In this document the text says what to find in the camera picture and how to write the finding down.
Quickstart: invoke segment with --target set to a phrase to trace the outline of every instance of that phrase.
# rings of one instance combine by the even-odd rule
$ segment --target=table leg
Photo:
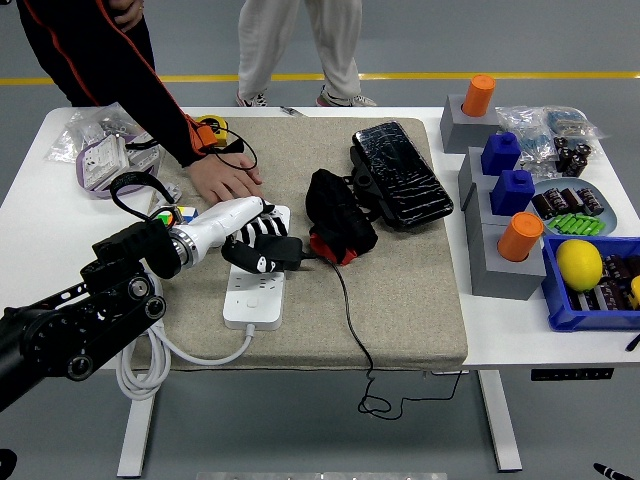
[[[507,399],[504,396],[500,372],[498,370],[479,370],[480,387],[491,429],[493,449],[496,455],[498,471],[516,472],[522,470],[520,453],[511,425]]]
[[[146,400],[131,401],[127,430],[124,434],[122,452],[120,453],[118,477],[139,478],[142,475],[154,400],[155,395]]]

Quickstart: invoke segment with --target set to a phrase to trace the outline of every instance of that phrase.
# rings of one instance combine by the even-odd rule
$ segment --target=gray block
[[[447,95],[440,119],[444,153],[467,153],[468,147],[484,147],[489,135],[500,128],[493,102],[482,117],[470,117],[462,111],[465,95]]]
[[[481,297],[528,300],[547,276],[537,243],[522,262],[510,262],[498,252],[504,225],[481,225],[469,242],[471,293]]]
[[[458,191],[460,192],[460,209],[465,211],[467,204],[471,199],[472,190],[476,185],[480,185],[483,190],[493,190],[499,177],[484,175],[482,173],[482,156],[483,148],[469,147],[467,154],[458,172]]]
[[[494,186],[498,177],[487,177],[492,180]],[[494,215],[491,210],[491,190],[487,184],[477,183],[472,189],[464,210],[464,224],[467,229],[467,241],[471,241],[478,234],[481,224],[507,226],[511,222],[512,215]],[[525,212],[535,213],[531,202],[527,205]]]

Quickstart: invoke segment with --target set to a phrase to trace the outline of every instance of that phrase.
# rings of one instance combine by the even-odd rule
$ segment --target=gray floor
[[[492,2],[365,0],[357,52],[362,73],[637,71],[636,0]],[[160,74],[237,69],[241,2],[147,2]],[[306,14],[278,73],[320,71]],[[0,7],[0,78],[43,76],[15,5]],[[499,80],[499,105],[567,105],[609,135],[603,146],[636,210],[640,84],[629,80]],[[276,82],[273,105],[311,105],[318,82]],[[367,81],[384,106],[442,106],[466,81]],[[183,106],[233,105],[232,83],[170,84]],[[0,199],[48,111],[66,106],[53,86],[0,86]],[[475,374],[449,402],[410,405],[403,419],[360,415],[363,374],[199,372],[172,374],[158,399],[144,478],[193,479],[200,471],[433,471],[451,479],[601,478],[593,462],[640,476],[637,369],[612,380],[530,382],[502,372],[524,470],[498,474]],[[376,391],[447,393],[450,378],[380,375]],[[128,404],[111,375],[85,383],[49,379],[0,415],[0,448],[22,478],[113,478]]]

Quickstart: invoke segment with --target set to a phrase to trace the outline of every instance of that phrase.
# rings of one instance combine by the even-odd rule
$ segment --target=person
[[[180,109],[156,75],[143,0],[18,0],[17,5],[40,65],[73,106],[118,102],[176,158],[209,203],[262,196],[252,160],[240,153],[208,153],[203,125]]]
[[[353,55],[362,24],[362,0],[305,0],[326,84],[316,99],[322,107],[375,107],[361,94]],[[241,107],[266,107],[271,74],[293,34],[300,0],[245,0],[240,11],[239,85]]]

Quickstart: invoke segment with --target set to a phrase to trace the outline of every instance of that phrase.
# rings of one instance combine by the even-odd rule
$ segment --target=black phone case
[[[356,132],[354,193],[396,229],[445,217],[453,202],[402,126],[395,121]]]

